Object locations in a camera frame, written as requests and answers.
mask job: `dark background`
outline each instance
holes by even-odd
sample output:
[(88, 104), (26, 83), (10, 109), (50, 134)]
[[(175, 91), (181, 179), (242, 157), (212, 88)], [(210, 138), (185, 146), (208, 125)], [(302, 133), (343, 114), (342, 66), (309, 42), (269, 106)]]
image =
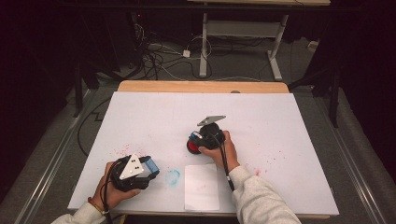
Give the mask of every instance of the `dark background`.
[[(332, 5), (348, 7), (364, 2), (332, 1)], [(284, 39), (290, 42), (301, 37), (321, 39), (308, 76), (334, 57), (344, 56), (340, 64), (341, 87), (375, 152), (395, 180), (396, 32), (391, 1), (367, 2), (371, 5), (361, 14), (290, 16)], [(1, 174), (0, 201), (47, 126), (65, 106), (65, 96), (74, 85), (76, 52), (113, 71), (117, 71), (121, 63), (132, 60), (125, 55), (133, 49), (121, 52), (125, 48), (111, 42), (120, 38), (124, 42), (117, 43), (133, 46), (133, 37), (125, 33), (128, 29), (113, 26), (124, 21), (124, 16), (89, 14), (82, 21), (78, 14), (64, 12), (50, 0), (1, 2), (0, 169), (5, 172)], [(155, 13), (145, 17), (153, 31), (178, 38), (181, 43), (188, 43), (191, 33), (201, 29), (199, 14), (197, 17), (196, 14)], [(313, 84), (324, 79), (320, 77)]]

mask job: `white sleeve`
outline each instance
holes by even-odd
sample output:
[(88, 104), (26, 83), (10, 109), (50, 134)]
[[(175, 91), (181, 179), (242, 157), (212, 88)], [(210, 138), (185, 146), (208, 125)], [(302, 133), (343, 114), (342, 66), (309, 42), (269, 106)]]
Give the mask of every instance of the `white sleeve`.
[(69, 214), (63, 215), (51, 224), (99, 224), (104, 220), (105, 217), (95, 207), (90, 203), (84, 203), (73, 216)]
[(244, 166), (230, 172), (235, 191), (233, 203), (241, 224), (249, 223), (300, 223), (300, 220), (286, 206), (271, 184), (252, 175)]

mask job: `desk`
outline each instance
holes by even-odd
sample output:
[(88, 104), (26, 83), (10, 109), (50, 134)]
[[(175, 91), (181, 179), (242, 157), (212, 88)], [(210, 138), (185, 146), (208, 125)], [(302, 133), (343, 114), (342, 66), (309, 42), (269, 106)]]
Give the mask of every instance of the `desk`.
[[(302, 5), (307, 7), (328, 6), (330, 0), (189, 0), (193, 2), (210, 3), (239, 3), (256, 5)], [(202, 31), (202, 53), (200, 61), (200, 77), (206, 77), (207, 64), (207, 36), (208, 35), (228, 35), (228, 36), (252, 36), (252, 37), (274, 37), (275, 42), (272, 50), (267, 51), (269, 64), (271, 65), (275, 81), (281, 81), (279, 66), (276, 62), (276, 53), (282, 40), (283, 32), (286, 28), (288, 15), (283, 15), (281, 22), (256, 22), (256, 21), (210, 21), (207, 13), (204, 13)]]
[[(122, 82), (68, 208), (78, 209), (92, 194), (107, 161), (135, 153), (150, 155), (161, 172), (142, 194), (122, 202), (115, 213), (234, 216), (231, 190), (221, 169), (220, 210), (184, 209), (184, 167), (213, 162), (188, 152), (188, 136), (207, 115), (226, 115), (218, 125), (231, 132), (241, 164), (272, 182), (299, 217), (338, 215), (297, 104), (287, 92), (283, 83)], [(169, 185), (166, 178), (175, 171), (180, 178)]]

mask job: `paper sheet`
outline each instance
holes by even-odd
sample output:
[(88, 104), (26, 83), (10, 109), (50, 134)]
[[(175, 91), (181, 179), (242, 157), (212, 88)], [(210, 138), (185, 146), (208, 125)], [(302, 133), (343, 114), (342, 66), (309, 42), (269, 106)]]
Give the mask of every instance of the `paper sheet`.
[(184, 206), (186, 210), (219, 210), (215, 164), (186, 166)]

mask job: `person's right hand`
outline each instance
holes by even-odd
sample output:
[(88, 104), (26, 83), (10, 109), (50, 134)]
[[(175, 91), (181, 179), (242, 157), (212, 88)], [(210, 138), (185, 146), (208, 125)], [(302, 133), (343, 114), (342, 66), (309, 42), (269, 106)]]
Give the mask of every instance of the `person's right hand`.
[[(223, 131), (223, 133), (225, 136), (224, 149), (227, 157), (228, 171), (231, 172), (233, 168), (239, 166), (239, 162), (237, 159), (235, 146), (233, 145), (233, 141), (231, 141), (230, 133), (228, 131)], [(216, 165), (224, 167), (219, 148), (209, 150), (206, 147), (198, 147), (198, 150), (202, 154), (212, 158)]]

